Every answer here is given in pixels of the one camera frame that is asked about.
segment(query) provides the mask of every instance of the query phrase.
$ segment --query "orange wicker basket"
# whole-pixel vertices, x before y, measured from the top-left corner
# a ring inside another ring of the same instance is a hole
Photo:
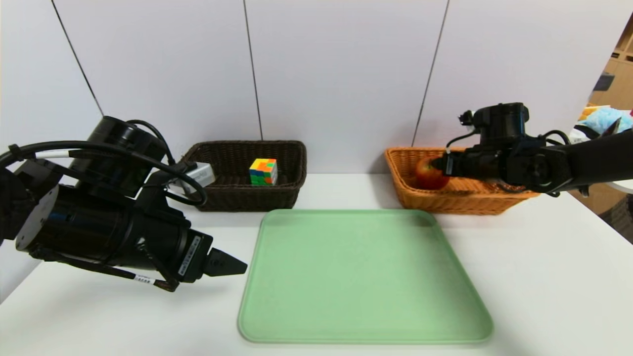
[[[440,190],[415,188],[415,165],[423,157],[440,156],[444,148],[389,148],[385,157],[391,169],[400,204],[407,209],[432,213],[498,215],[509,207],[539,193],[507,193],[496,186],[474,179],[451,178]]]

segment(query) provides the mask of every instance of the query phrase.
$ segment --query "blue cloth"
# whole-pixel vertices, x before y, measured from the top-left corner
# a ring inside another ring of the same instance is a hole
[[[620,117],[622,119],[620,120],[620,127],[617,132],[620,133],[626,129],[630,129],[633,125],[633,119],[631,118],[630,113],[625,110],[600,108],[589,114],[587,120],[579,121],[577,124],[587,126],[593,131],[596,131],[598,134],[602,134]]]

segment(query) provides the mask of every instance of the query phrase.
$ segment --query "rubik's cube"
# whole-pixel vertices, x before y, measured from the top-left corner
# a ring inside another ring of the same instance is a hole
[[[274,186],[277,183],[277,160],[257,158],[249,171],[254,186]]]

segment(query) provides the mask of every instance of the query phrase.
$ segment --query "white cable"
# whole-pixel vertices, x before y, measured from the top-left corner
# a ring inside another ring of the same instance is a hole
[[[36,158],[48,159],[48,158],[67,158],[70,157],[70,150],[64,151],[48,151],[48,152],[36,152]]]

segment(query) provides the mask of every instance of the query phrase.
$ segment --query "white wall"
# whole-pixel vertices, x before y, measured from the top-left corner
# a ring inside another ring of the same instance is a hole
[[[240,0],[55,0],[105,115],[147,120],[178,159],[261,139]]]
[[[87,138],[101,114],[50,0],[3,0],[1,26],[0,147]],[[0,246],[0,302],[38,263]]]
[[[450,0],[415,146],[445,146],[466,133],[459,114],[515,101],[530,109],[528,134],[568,132],[631,11],[620,0]]]
[[[264,139],[308,171],[387,172],[413,140],[446,0],[246,0]]]

